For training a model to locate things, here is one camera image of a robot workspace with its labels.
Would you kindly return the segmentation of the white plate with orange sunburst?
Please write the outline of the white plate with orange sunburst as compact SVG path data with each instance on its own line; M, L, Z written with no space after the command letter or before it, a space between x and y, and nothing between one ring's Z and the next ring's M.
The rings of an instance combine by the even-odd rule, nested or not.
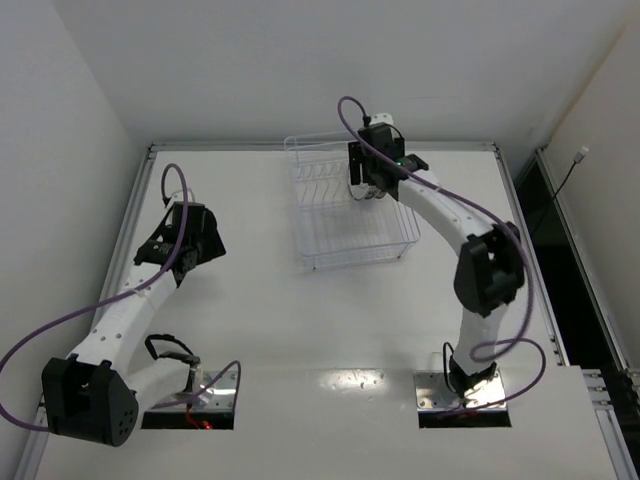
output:
M386 196L387 192L381 190L375 186L370 186L367 194L365 195L366 200L374 200L374 199L382 199Z

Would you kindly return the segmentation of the dark green rimmed plate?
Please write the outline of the dark green rimmed plate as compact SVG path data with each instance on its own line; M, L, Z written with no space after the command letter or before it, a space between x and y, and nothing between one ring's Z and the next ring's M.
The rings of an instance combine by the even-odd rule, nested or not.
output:
M355 201L364 201L374 199L377 195L377 189L373 185L366 183L361 174L349 172L348 191L351 198Z

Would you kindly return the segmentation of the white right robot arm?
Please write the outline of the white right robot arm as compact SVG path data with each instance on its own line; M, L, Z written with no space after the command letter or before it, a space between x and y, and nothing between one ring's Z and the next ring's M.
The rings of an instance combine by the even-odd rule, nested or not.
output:
M524 285L523 260L509 235L445 193L428 164L405 152L386 123L371 123L348 144L353 186L389 195L420 215L457 255L454 292L462 305L446 382L458 396L493 377L495 347L508 304Z

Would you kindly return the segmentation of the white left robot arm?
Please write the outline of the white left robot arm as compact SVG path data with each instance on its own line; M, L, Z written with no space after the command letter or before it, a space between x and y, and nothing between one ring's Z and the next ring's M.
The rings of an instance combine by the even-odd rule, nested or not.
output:
M195 392L200 359L167 351L135 373L129 364L155 314L201 264L225 255L214 214L201 203L175 202L138 248L122 286L90 333L41 380L50 433L117 447L163 400Z

